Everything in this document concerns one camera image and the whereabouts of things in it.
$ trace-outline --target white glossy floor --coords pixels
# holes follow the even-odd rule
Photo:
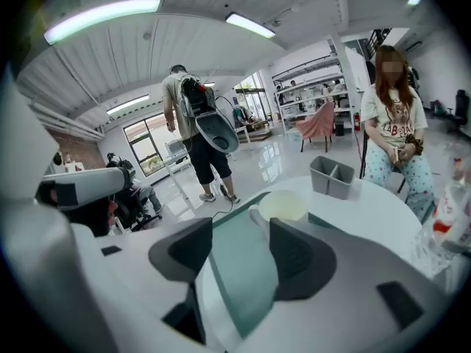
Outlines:
[[[459,146],[461,150],[471,151],[471,145],[468,140],[457,135],[445,134],[446,129],[443,121],[429,118],[428,123],[429,129],[425,136],[425,155],[431,164],[436,197],[440,197],[449,179],[453,147]],[[253,143],[252,151],[249,150],[248,144],[241,144],[241,151],[233,155],[235,161],[229,159],[235,191],[244,201],[260,189],[275,182],[295,176],[309,175],[309,164],[318,155],[326,155],[352,166],[355,169],[355,175],[358,176],[361,164],[359,151],[363,145],[363,133],[356,132],[356,134],[360,147],[352,135],[347,134],[340,138],[333,136],[333,143],[329,143],[327,154],[325,153],[324,138],[313,139],[313,143],[306,141],[303,153],[300,153],[300,141],[290,141],[281,134],[275,134],[260,143]],[[230,203],[220,194],[219,183],[216,181],[212,186],[217,199],[213,203],[207,203],[201,202],[198,198],[202,189],[197,182],[193,167],[179,171],[176,176],[188,194],[188,200],[182,197],[171,178],[157,183],[154,186],[155,192],[159,200],[165,204],[162,212],[163,220],[160,224],[193,217],[212,217],[218,211],[230,209]],[[395,193],[402,179],[401,174],[392,174],[386,187]],[[405,200],[407,192],[408,186],[405,185],[398,197]]]

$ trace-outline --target sneaker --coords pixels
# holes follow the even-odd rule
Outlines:
[[[159,209],[155,210],[155,214],[158,215],[160,213],[160,211],[163,209],[164,206],[165,206],[165,204],[161,204],[159,206]]]
[[[199,195],[199,200],[203,200],[204,202],[214,202],[214,200],[216,200],[216,197],[210,193],[209,195],[206,195],[206,193],[202,193],[201,195]]]
[[[241,201],[241,198],[238,197],[235,193],[232,196],[227,196],[227,200],[232,202],[233,204],[238,204]]]

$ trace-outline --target light blue patterned pants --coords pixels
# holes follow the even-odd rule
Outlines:
[[[388,154],[369,140],[365,162],[364,180],[384,187],[394,167],[389,161]],[[428,161],[424,154],[421,156],[414,155],[408,162],[404,162],[399,169],[409,185],[406,204],[412,209],[419,221],[423,223],[433,204],[433,180]]]

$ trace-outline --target graphic t-shirt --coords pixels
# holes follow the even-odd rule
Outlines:
[[[422,101],[414,89],[409,87],[414,97],[411,108],[399,100],[399,93],[396,89],[389,91],[389,96],[394,102],[394,114],[386,109],[386,105],[376,94],[375,85],[371,85],[369,90],[363,95],[361,100],[361,121],[376,118],[377,128],[387,143],[393,146],[404,144],[406,136],[414,134],[416,129],[427,128]]]

